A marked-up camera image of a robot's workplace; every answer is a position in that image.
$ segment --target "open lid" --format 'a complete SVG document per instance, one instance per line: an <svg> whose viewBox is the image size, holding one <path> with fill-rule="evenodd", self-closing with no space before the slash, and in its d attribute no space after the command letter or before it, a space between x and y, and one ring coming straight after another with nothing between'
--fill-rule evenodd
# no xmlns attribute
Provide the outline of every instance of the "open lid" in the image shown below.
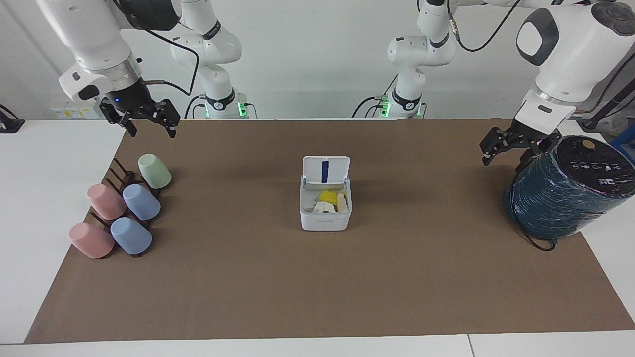
<svg viewBox="0 0 635 357"><path fill-rule="evenodd" d="M309 184L343 184L350 164L348 156L305 156L302 174Z"/></svg>

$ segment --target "blue stripe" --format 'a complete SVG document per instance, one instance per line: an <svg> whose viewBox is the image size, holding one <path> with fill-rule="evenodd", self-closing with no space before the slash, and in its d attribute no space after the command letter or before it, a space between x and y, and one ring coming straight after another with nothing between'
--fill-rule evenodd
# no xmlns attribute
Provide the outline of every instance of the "blue stripe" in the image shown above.
<svg viewBox="0 0 635 357"><path fill-rule="evenodd" d="M322 161L322 183L328 182L328 161Z"/></svg>

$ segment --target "pink cup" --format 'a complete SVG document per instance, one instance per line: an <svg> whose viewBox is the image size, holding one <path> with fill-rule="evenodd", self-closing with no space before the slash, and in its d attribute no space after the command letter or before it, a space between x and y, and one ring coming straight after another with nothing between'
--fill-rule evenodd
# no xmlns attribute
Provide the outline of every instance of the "pink cup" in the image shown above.
<svg viewBox="0 0 635 357"><path fill-rule="evenodd" d="M104 184L97 184L88 189L86 197L99 217L103 219L118 219L126 211L123 198Z"/></svg>
<svg viewBox="0 0 635 357"><path fill-rule="evenodd" d="M69 231L69 239L75 248L93 259L106 256L115 245L108 232L86 222L74 225Z"/></svg>

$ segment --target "brown paper mat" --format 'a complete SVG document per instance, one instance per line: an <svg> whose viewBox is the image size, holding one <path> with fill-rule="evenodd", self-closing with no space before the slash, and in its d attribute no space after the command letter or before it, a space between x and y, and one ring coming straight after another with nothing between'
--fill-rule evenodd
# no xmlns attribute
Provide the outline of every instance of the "brown paper mat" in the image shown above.
<svg viewBox="0 0 635 357"><path fill-rule="evenodd" d="M117 157L174 177L150 250L71 248L27 342L634 329L581 234L543 253L511 226L521 151L478 148L508 123L138 123ZM351 157L348 230L301 229L305 155Z"/></svg>

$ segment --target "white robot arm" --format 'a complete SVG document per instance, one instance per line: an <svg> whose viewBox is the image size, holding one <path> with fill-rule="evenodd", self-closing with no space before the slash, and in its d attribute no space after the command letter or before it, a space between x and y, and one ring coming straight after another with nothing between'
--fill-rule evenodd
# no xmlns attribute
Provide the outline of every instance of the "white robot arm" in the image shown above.
<svg viewBox="0 0 635 357"><path fill-rule="evenodd" d="M492 128L481 142L483 163L515 147L529 150L521 166L559 139L556 128L586 100L635 43L635 14L622 3L550 6L522 24L516 44L540 69L508 130Z"/></svg>
<svg viewBox="0 0 635 357"><path fill-rule="evenodd" d="M635 15L627 5L593 2L486 2L494 6L536 9L522 24L516 40L521 56L537 66L540 73L523 99L512 126L506 131L493 128L481 142L484 164L488 165L494 156L513 147L528 147L532 155L547 150L548 143L559 137L558 125L589 97L592 89L609 75L635 42ZM419 67L447 65L454 57L460 37L448 9L454 13L457 4L457 0L423 1L417 21L423 36L392 40L388 56L399 69L399 79L387 99L383 115L416 115L425 83ZM460 2L461 6L479 4L484 2Z"/></svg>
<svg viewBox="0 0 635 357"><path fill-rule="evenodd" d="M150 13L148 2L124 0L117 4ZM37 0L37 5L75 56L76 64L59 79L71 99L105 96L100 108L108 122L121 125L133 136L137 129L130 119L151 120L165 127L170 137L176 135L180 116L170 100L155 102L150 96L141 78L140 59L121 37L110 1ZM178 23L178 11L171 0L151 5L152 16L138 18L151 30L171 29Z"/></svg>
<svg viewBox="0 0 635 357"><path fill-rule="evenodd" d="M229 75L220 64L240 59L243 48L238 38L218 21L208 0L181 0L181 24L195 32L174 39L195 50L200 58L200 81L205 89L206 108L210 118L227 119L246 116L246 96L232 87ZM194 67L192 53L171 46L172 57L181 65Z"/></svg>

